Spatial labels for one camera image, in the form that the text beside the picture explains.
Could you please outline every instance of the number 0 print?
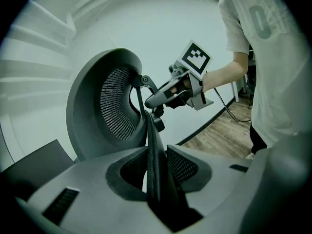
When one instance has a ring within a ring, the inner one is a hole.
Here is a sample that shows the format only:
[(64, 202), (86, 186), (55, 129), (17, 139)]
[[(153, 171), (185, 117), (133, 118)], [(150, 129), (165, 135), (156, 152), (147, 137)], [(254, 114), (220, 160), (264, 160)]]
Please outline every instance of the number 0 print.
[(271, 36), (271, 29), (263, 8), (255, 5), (250, 7), (249, 13), (258, 36), (262, 39), (268, 39)]

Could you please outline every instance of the white t-shirt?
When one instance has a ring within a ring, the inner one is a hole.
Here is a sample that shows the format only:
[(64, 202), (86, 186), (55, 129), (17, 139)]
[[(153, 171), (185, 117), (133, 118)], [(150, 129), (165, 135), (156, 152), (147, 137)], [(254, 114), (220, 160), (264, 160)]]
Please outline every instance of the white t-shirt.
[(288, 99), (287, 89), (310, 64), (310, 48), (282, 0), (220, 0), (219, 8), (227, 29), (227, 50), (248, 54), (249, 43), (254, 50), (252, 125), (271, 147), (298, 130), (282, 100)]

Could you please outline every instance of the shirt sleeve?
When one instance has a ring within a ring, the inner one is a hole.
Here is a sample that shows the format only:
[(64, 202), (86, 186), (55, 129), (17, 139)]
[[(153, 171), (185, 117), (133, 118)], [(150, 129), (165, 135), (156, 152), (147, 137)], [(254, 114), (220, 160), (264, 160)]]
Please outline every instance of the shirt sleeve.
[(242, 52), (249, 54), (249, 42), (243, 32), (242, 26), (234, 14), (233, 10), (229, 6), (234, 6), (230, 1), (220, 0), (219, 9), (222, 19), (226, 27), (226, 33), (228, 38), (227, 48), (228, 51)]

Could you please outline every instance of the black pants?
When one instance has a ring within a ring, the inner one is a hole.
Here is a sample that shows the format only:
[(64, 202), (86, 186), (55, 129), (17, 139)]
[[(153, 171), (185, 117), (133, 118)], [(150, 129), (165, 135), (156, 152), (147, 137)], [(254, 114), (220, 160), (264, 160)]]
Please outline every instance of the black pants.
[(261, 149), (267, 148), (267, 144), (263, 141), (263, 139), (259, 136), (259, 134), (253, 128), (253, 125), (250, 125), (250, 139), (253, 142), (252, 153), (256, 154)]

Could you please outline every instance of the person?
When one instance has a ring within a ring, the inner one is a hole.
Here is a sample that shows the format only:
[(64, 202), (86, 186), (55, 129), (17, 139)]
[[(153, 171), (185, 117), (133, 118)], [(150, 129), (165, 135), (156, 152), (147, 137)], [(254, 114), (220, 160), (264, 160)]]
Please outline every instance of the person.
[(311, 61), (310, 48), (282, 0), (220, 0), (218, 6), (233, 61), (205, 74), (203, 92), (242, 78), (252, 46), (257, 84), (250, 125), (253, 147), (246, 158), (253, 159), (257, 151), (296, 132), (282, 98)]

